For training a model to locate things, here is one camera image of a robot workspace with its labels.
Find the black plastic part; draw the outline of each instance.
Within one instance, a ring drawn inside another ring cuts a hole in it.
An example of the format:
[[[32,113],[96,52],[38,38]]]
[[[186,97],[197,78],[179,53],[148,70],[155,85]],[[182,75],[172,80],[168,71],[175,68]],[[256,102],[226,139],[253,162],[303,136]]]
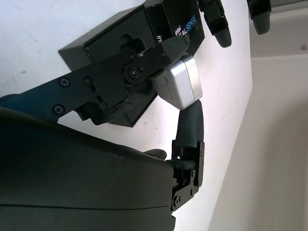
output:
[[[18,94],[0,103],[0,106],[33,115],[49,121],[64,116],[75,110],[82,120],[91,118],[96,125],[110,122],[115,117],[124,114],[138,103],[135,93],[146,87],[144,81],[138,85],[128,87],[124,81],[121,67],[131,62],[129,54],[133,50],[126,50],[106,60],[95,62],[65,76]],[[70,87],[63,88],[59,79],[67,78]],[[84,84],[84,78],[90,77],[91,85]],[[99,105],[106,102],[108,110],[102,110]],[[119,103],[123,111],[119,114]],[[54,113],[55,105],[62,105],[65,112]]]
[[[1,231],[173,231],[170,207],[91,210],[0,206]]]
[[[91,118],[95,125],[112,122],[138,107],[142,96],[138,92],[147,88],[148,79],[158,76],[178,61],[188,45],[188,36],[172,37],[133,61],[131,55],[135,51],[127,49],[10,97],[0,106],[49,121],[76,111],[82,120]],[[69,86],[64,88],[62,80]]]
[[[256,32],[263,35],[270,30],[270,0],[247,0],[250,17]]]
[[[10,109],[0,127],[1,231],[174,229],[167,162]]]
[[[124,67],[126,80],[131,84],[139,84],[146,78],[158,77],[183,56],[188,46],[188,35],[162,41]]]
[[[204,19],[212,35],[221,47],[232,44],[231,34],[225,12],[220,0],[198,0],[199,9],[204,12]]]
[[[74,71],[92,62],[104,60],[127,49],[137,53],[156,44],[143,6],[114,15],[85,35],[59,50],[60,55]],[[110,121],[113,124],[133,127],[157,96],[156,89],[142,89],[137,103],[130,111]]]
[[[144,5],[158,42],[187,34],[186,52],[195,55],[205,38],[196,0],[147,0]]]
[[[160,160],[165,160],[167,158],[167,153],[162,149],[151,149],[144,153],[154,156]]]
[[[181,170],[194,170],[196,168],[196,163],[193,160],[181,160],[181,159],[172,159],[167,160],[173,168]]]
[[[195,170],[175,170],[175,175],[180,175],[184,181],[181,182],[182,185],[178,185],[172,191],[172,211],[178,210],[199,191],[199,187],[193,184],[195,174]]]
[[[204,139],[203,112],[200,100],[180,111],[175,147],[196,148]]]

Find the black screw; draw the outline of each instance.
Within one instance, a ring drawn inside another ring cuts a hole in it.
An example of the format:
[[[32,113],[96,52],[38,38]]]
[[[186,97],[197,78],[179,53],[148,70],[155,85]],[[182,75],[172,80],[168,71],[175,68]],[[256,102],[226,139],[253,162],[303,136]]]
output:
[[[129,75],[132,78],[137,78],[139,76],[138,71],[135,67],[133,67],[132,69],[129,70]]]
[[[99,107],[102,111],[106,111],[108,108],[108,104],[104,101],[100,102]]]
[[[134,53],[130,53],[129,54],[129,58],[130,58],[130,60],[135,60],[136,59],[136,55]]]
[[[71,82],[69,81],[68,78],[63,77],[59,79],[59,84],[63,88],[68,88],[69,85],[71,85]]]
[[[89,76],[84,77],[82,81],[87,86],[91,86],[93,84],[93,80]]]
[[[56,115],[56,116],[61,116],[64,114],[65,109],[62,105],[60,104],[56,104],[55,106],[53,106],[52,108],[52,112]]]
[[[178,206],[178,204],[179,204],[179,197],[178,197],[178,196],[175,196],[175,197],[173,198],[173,206],[176,207],[176,206]]]

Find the black metal bracket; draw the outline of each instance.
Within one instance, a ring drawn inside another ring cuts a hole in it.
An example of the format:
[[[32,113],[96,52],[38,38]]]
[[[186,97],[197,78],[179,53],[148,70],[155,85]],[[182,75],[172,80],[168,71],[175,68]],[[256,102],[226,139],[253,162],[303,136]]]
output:
[[[177,62],[189,46],[188,36],[172,37],[138,56],[133,49],[91,63],[24,93],[7,97],[0,106],[49,121],[71,111],[94,124],[107,123],[134,107],[136,92]]]
[[[198,3],[212,35],[216,37],[221,47],[229,47],[232,44],[232,39],[221,1],[198,0]]]
[[[176,211],[194,197],[203,181],[205,143],[198,142],[196,148],[175,147],[172,142],[172,159],[175,184],[172,189],[171,210]]]

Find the hex bolt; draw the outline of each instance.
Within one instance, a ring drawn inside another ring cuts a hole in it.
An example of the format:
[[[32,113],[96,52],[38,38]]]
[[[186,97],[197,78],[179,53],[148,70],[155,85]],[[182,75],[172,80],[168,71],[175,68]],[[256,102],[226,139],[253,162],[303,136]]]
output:
[[[129,59],[130,60],[136,60],[136,55],[134,53],[129,54]]]
[[[106,111],[108,108],[108,104],[104,101],[100,102],[99,107],[102,111]]]
[[[71,85],[71,82],[69,81],[68,78],[63,77],[59,79],[59,84],[63,88],[68,88]]]
[[[52,112],[56,115],[56,116],[61,116],[64,114],[65,112],[65,108],[60,105],[60,104],[56,104],[55,106],[53,106],[52,108]]]
[[[89,76],[84,77],[82,81],[86,86],[91,86],[93,84],[93,80]]]
[[[137,78],[139,76],[138,74],[138,71],[135,67],[131,68],[129,70],[129,75],[132,77],[132,78]]]

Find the white wall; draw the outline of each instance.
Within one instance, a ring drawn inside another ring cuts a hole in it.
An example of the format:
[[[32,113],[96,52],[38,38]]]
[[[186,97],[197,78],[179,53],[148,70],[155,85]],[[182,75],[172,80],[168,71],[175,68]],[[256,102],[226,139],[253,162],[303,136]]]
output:
[[[272,14],[270,31],[262,36],[250,23],[251,57],[308,53],[302,51],[307,45],[308,8]]]
[[[209,231],[302,231],[308,55],[252,59],[252,73],[253,91]]]

